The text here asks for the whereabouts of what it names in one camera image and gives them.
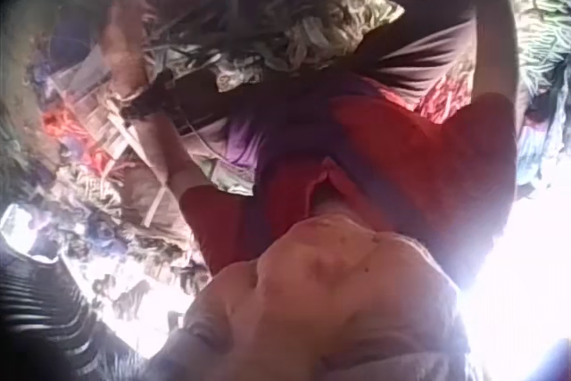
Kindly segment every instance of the sunlight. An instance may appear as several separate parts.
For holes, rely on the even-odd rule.
[[[571,164],[558,173],[551,188],[515,203],[462,303],[475,355],[493,379],[525,379],[571,336]]]

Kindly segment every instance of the fabric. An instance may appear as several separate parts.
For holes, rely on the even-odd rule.
[[[525,113],[517,141],[517,184],[547,186],[564,147],[571,79],[567,58],[559,64],[548,91],[537,95]]]
[[[79,124],[70,110],[65,107],[54,108],[45,112],[42,115],[42,120],[48,136],[57,138],[63,144],[68,145],[81,163],[88,166],[97,175],[103,174],[111,157],[95,144],[93,138]]]
[[[148,379],[202,380],[216,365],[215,354],[183,329],[170,334],[165,347],[146,369]],[[418,352],[372,360],[344,370],[330,371],[323,381],[481,381],[482,370],[469,354]]]
[[[507,218],[515,192],[516,147],[507,99],[482,96],[442,125],[374,96],[341,97],[334,102],[334,115],[357,153],[390,179],[397,196],[434,231],[430,241],[415,238],[423,241],[455,281],[466,284],[473,279],[492,247],[493,234],[500,232]],[[306,140],[316,134],[314,130],[305,133]],[[406,219],[412,223],[415,217],[407,209],[401,213],[404,220],[398,219],[395,225],[393,216],[388,219],[386,211],[379,210],[394,203],[393,198],[367,198],[368,190],[355,185],[347,160],[341,160],[342,169],[323,156],[277,159],[281,162],[271,171],[271,179],[257,183],[257,201],[209,186],[190,189],[182,196],[181,211],[213,273],[234,261],[259,256],[271,240],[307,218],[318,183],[334,187],[375,230],[401,232],[397,227],[406,228]],[[264,207],[264,214],[255,221],[268,222],[271,230],[270,241],[261,246],[245,229],[252,204]]]
[[[466,51],[473,11],[394,1],[405,15],[346,63],[265,86],[230,118],[227,158],[256,170],[254,198],[199,187],[180,200],[213,273],[259,256],[327,183],[372,228],[421,240],[458,284],[473,280],[515,193],[513,107],[482,95],[442,125],[412,112]]]
[[[325,376],[324,381],[480,381],[484,374],[466,354],[419,352],[372,361]]]

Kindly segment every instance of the hand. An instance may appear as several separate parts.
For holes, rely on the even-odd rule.
[[[112,72],[114,89],[128,95],[147,84],[144,59],[145,22],[154,18],[146,0],[113,0],[101,48]]]
[[[143,49],[144,23],[154,19],[146,0],[112,0],[108,22],[102,37],[105,53],[137,53]]]

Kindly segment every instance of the red shirt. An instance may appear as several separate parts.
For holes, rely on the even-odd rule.
[[[516,139],[509,100],[482,95],[443,124],[385,97],[340,96],[332,103],[353,149],[382,171],[438,234],[424,243],[429,251],[453,279],[471,281],[492,248],[493,235],[501,232],[515,193]],[[274,240],[309,216],[313,190],[324,180],[372,228],[392,229],[332,160],[295,159],[273,170],[265,186],[265,214]],[[239,236],[246,198],[200,186],[180,199],[213,273],[253,257]]]

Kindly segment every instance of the pile of clothes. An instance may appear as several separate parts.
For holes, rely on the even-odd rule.
[[[543,188],[571,151],[571,0],[514,0],[520,91],[529,105],[518,140],[517,184]]]

